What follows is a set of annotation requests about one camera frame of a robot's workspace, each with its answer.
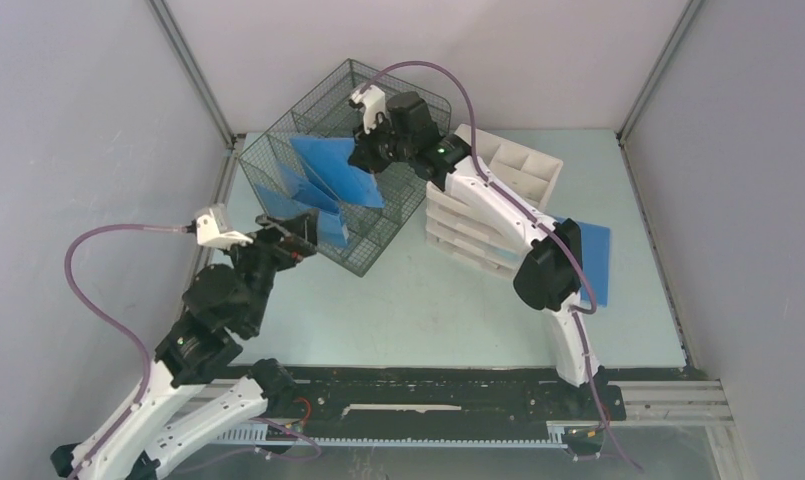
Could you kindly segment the green wire mesh basket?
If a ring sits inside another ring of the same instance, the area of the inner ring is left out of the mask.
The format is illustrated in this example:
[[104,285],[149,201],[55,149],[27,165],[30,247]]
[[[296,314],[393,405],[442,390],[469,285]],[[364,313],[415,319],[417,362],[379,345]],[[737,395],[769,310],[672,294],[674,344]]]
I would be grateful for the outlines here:
[[344,61],[259,136],[247,140],[240,166],[261,208],[288,218],[318,212],[318,250],[362,277],[426,196],[410,167],[368,174],[349,165],[362,114],[353,91],[376,74]]

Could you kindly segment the blue folder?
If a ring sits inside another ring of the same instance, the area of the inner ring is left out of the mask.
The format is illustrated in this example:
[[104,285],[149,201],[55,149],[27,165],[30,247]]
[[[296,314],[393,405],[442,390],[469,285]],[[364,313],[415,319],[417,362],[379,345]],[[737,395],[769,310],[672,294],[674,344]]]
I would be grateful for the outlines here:
[[609,227],[577,221],[582,235],[583,271],[595,293],[597,305],[609,303],[612,232]]
[[336,248],[349,245],[349,230],[339,204],[287,165],[278,164],[277,180],[261,171],[253,189],[270,216],[290,218],[317,209],[318,239]]
[[314,186],[344,203],[377,209],[385,207],[374,175],[347,163],[354,149],[352,138],[293,136],[289,143]]

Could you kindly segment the white plastic drawer organizer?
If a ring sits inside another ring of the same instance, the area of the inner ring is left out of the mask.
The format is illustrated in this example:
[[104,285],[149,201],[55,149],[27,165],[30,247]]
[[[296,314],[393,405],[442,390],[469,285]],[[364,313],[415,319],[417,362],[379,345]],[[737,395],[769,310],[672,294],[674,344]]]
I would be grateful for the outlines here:
[[472,268],[511,280],[544,213],[564,162],[506,138],[462,124],[455,135],[476,141],[478,167],[465,160],[446,187],[426,185],[426,242]]

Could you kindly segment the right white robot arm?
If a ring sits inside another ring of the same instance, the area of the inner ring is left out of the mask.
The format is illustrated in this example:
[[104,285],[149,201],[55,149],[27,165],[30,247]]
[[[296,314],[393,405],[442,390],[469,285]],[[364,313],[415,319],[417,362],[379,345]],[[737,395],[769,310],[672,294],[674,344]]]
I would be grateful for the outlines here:
[[443,132],[418,93],[387,96],[377,86],[361,86],[349,104],[362,115],[353,131],[350,165],[368,173],[395,163],[409,165],[429,185],[476,211],[522,254],[512,285],[528,307],[552,317],[556,371],[568,383],[559,392],[561,408],[574,418],[588,416],[600,403],[591,383],[599,363],[580,305],[590,286],[582,268],[579,225],[544,214],[511,190],[479,156],[478,131],[462,125]]

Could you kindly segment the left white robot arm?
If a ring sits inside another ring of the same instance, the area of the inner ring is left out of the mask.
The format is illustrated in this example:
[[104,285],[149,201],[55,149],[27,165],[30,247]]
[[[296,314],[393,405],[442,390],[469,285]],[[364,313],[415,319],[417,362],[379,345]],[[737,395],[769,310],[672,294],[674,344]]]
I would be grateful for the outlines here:
[[274,280],[313,256],[318,216],[261,215],[249,233],[235,230],[221,204],[182,227],[227,262],[199,270],[183,293],[178,320],[154,349],[139,348],[142,377],[86,440],[57,447],[50,460],[63,479],[164,479],[232,427],[290,411],[296,384],[275,359],[252,364],[225,393],[183,414],[183,406],[219,379],[258,336]]

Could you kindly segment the black front rail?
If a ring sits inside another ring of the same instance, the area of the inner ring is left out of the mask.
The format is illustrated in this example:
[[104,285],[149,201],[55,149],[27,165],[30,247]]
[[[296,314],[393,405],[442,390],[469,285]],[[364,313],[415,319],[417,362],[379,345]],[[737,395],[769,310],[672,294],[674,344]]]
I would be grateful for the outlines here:
[[317,441],[546,443],[556,424],[626,419],[619,387],[574,387],[552,368],[290,366],[295,381],[265,417],[304,420]]

